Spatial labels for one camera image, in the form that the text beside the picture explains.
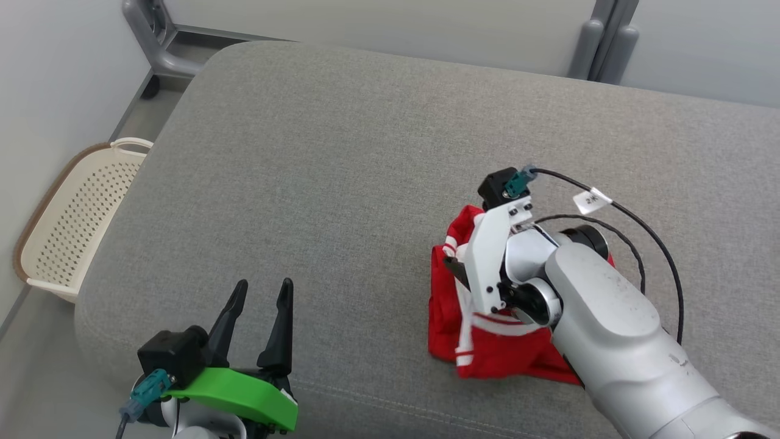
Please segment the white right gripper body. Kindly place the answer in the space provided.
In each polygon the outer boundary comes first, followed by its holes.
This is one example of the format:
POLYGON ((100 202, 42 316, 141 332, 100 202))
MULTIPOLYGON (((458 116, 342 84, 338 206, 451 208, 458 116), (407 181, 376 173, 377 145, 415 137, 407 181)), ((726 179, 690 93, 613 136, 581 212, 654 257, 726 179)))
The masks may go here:
POLYGON ((532 218, 526 208, 530 203, 530 196, 518 198, 485 211, 475 220, 464 266, 476 312, 490 314, 503 309, 498 285, 506 244, 514 228, 532 218))

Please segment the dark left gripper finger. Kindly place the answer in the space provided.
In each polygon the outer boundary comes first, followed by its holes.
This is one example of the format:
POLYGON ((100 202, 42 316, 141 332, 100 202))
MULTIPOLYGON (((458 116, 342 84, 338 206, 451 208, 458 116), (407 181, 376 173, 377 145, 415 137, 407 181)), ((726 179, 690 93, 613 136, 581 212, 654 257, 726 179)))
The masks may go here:
POLYGON ((270 374, 290 374, 293 360, 294 283, 284 278, 276 302, 277 316, 257 367, 270 374))
POLYGON ((241 316, 248 291, 248 281, 240 280, 217 317, 208 336, 207 367, 229 368, 228 354, 236 320, 241 316))

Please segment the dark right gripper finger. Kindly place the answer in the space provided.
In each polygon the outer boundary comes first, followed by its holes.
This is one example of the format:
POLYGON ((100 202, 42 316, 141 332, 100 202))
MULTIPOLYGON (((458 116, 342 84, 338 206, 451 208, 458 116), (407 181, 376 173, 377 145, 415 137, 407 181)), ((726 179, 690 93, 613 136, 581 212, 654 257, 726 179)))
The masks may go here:
POLYGON ((470 282, 466 274, 466 266, 456 256, 445 256, 443 258, 444 267, 467 291, 470 291, 470 282))

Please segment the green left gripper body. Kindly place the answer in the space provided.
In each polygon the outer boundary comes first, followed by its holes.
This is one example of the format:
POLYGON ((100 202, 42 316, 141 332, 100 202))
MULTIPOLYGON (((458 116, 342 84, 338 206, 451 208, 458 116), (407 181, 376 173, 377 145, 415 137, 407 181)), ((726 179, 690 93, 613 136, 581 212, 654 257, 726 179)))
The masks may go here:
POLYGON ((200 427, 210 434, 269 434, 296 429, 298 403, 290 392, 229 368, 205 368, 184 389, 171 388, 161 413, 174 434, 200 427))

